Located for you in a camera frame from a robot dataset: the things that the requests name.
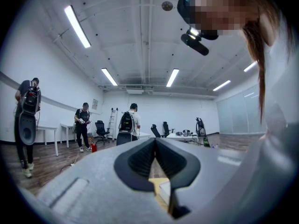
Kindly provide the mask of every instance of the white ceiling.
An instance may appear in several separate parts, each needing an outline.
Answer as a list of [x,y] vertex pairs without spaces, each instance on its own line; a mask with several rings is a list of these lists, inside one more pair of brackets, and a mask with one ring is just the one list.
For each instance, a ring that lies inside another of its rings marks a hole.
[[[107,68],[118,85],[142,84],[155,92],[218,96],[248,78],[251,59],[239,35],[203,39],[210,49],[202,56],[181,42],[188,29],[177,12],[178,0],[34,0],[44,34],[97,85],[111,87],[101,72]],[[173,3],[166,12],[161,4]],[[85,49],[64,8],[73,5],[91,47]],[[166,88],[172,69],[180,72]],[[213,92],[231,80],[228,87]]]

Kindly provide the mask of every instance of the red fire extinguisher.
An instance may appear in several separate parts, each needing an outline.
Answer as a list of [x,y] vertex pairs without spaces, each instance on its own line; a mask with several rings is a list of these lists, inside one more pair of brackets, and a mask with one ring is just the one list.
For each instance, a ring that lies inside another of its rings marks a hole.
[[95,143],[92,143],[90,146],[92,147],[92,153],[98,151],[98,146]]

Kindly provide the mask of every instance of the black office chair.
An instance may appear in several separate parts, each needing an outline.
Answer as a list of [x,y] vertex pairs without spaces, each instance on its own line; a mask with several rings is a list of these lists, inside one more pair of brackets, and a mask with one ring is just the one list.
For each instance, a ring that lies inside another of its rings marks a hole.
[[166,121],[163,122],[163,128],[164,128],[164,135],[167,137],[169,135],[169,128]]
[[99,137],[101,138],[100,140],[96,141],[96,143],[98,142],[103,142],[103,144],[105,144],[106,142],[110,143],[110,141],[107,140],[107,138],[105,137],[106,134],[109,134],[109,129],[107,129],[107,131],[105,131],[105,126],[102,120],[98,120],[95,123],[95,126],[97,127],[97,134],[99,135]]
[[156,125],[152,125],[152,127],[151,127],[150,129],[151,129],[151,131],[154,133],[154,135],[155,135],[157,138],[166,138],[165,135],[160,135],[160,134],[159,134]]

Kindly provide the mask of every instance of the sneaker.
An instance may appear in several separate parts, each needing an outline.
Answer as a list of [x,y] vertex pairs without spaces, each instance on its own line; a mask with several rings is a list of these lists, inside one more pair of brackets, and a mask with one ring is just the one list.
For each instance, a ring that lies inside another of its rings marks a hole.
[[28,163],[27,165],[28,165],[29,170],[32,171],[34,168],[34,163]]
[[26,177],[31,177],[31,176],[32,176],[32,174],[30,173],[29,168],[27,168],[27,169],[24,169],[24,168],[23,168],[23,174],[24,174]]

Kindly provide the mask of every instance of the black pants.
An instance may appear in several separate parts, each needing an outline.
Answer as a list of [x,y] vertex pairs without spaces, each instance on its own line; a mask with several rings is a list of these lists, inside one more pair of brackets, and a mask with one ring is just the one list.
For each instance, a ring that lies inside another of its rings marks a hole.
[[132,141],[138,140],[137,136],[132,135]]
[[26,146],[27,149],[27,158],[28,158],[28,163],[33,162],[33,145],[26,145],[22,142],[19,134],[19,117],[15,117],[14,119],[14,139],[15,139],[15,144],[17,146],[17,151],[18,151],[18,156],[22,165],[22,168],[28,168],[23,146]]
[[76,132],[77,132],[77,141],[79,147],[82,147],[81,135],[83,136],[85,146],[89,147],[88,137],[87,137],[87,125],[76,124]]

